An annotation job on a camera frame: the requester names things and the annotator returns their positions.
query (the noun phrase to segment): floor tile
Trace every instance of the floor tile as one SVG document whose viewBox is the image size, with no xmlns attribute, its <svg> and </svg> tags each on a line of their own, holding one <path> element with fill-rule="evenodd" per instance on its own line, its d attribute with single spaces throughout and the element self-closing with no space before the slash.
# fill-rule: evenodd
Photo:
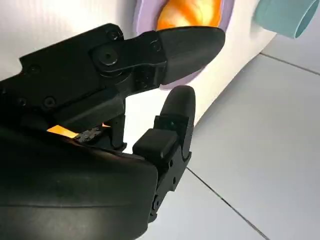
<svg viewBox="0 0 320 240">
<path fill-rule="evenodd" d="M 190 168 L 271 240 L 319 239 L 320 76 L 258 56 L 200 120 Z"/>
</svg>

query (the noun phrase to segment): tile grout line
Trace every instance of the tile grout line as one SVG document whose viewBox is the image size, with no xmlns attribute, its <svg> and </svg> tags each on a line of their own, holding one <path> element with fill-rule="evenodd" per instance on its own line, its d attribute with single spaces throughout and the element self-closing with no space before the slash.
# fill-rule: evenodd
<svg viewBox="0 0 320 240">
<path fill-rule="evenodd" d="M 237 211 L 233 206 L 231 206 L 223 197 L 221 197 L 212 187 L 210 187 L 204 180 L 202 180 L 197 174 L 195 174 L 189 167 L 187 167 L 189 172 L 191 172 L 202 184 L 209 188 L 217 197 L 219 197 L 225 204 L 227 204 L 237 215 L 239 215 L 250 227 L 252 227 L 258 234 L 260 234 L 265 240 L 270 240 L 262 231 L 260 231 L 252 222 L 246 219 L 239 211 Z"/>
<path fill-rule="evenodd" d="M 310 69 L 308 69 L 308 68 L 305 68 L 305 67 L 303 67 L 303 66 L 299 66 L 299 65 L 296 65 L 296 64 L 294 64 L 294 63 L 291 63 L 291 62 L 282 60 L 282 59 L 277 58 L 277 57 L 275 57 L 275 56 L 271 56 L 271 55 L 265 54 L 265 53 L 263 53 L 263 52 L 260 52 L 259 55 L 262 55 L 262 56 L 265 56 L 265 57 L 267 57 L 267 58 L 270 58 L 270 59 L 279 61 L 279 62 L 284 63 L 284 64 L 288 64 L 288 65 L 290 65 L 290 66 L 292 66 L 292 67 L 301 69 L 301 70 L 306 71 L 306 72 L 309 72 L 309 73 L 311 73 L 311 74 L 315 74 L 315 75 L 320 76 L 320 73 L 319 73 L 319 72 L 316 72 L 316 71 L 310 70 Z"/>
</svg>

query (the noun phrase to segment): white tiled floor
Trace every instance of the white tiled floor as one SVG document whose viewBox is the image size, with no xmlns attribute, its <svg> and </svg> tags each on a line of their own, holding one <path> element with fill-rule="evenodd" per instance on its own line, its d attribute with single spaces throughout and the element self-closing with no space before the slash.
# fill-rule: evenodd
<svg viewBox="0 0 320 240">
<path fill-rule="evenodd" d="M 263 240 L 188 170 L 141 240 Z"/>
<path fill-rule="evenodd" d="M 310 71 L 320 73 L 320 9 L 298 39 L 276 36 L 263 53 Z"/>
<path fill-rule="evenodd" d="M 271 240 L 319 239 L 320 76 L 254 59 L 198 124 L 189 167 Z"/>
</svg>

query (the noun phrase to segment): black plastic housing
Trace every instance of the black plastic housing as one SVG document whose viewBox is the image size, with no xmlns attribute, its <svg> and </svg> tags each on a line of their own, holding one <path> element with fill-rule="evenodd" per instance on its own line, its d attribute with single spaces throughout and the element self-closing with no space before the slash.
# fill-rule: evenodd
<svg viewBox="0 0 320 240">
<path fill-rule="evenodd" d="M 1 240 L 130 240 L 148 228 L 158 171 L 143 158 L 0 126 Z"/>
</svg>

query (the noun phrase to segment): orange light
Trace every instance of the orange light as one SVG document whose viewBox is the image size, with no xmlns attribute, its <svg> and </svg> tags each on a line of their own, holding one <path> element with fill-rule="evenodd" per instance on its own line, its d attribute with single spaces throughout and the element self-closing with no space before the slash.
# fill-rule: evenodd
<svg viewBox="0 0 320 240">
<path fill-rule="evenodd" d="M 59 125 L 56 125 L 50 129 L 48 129 L 47 131 L 50 133 L 59 134 L 59 135 L 62 135 L 62 136 L 65 136 L 65 137 L 68 137 L 71 139 L 75 138 L 78 135 L 78 133 L 72 132 L 62 126 L 59 126 Z"/>
</svg>

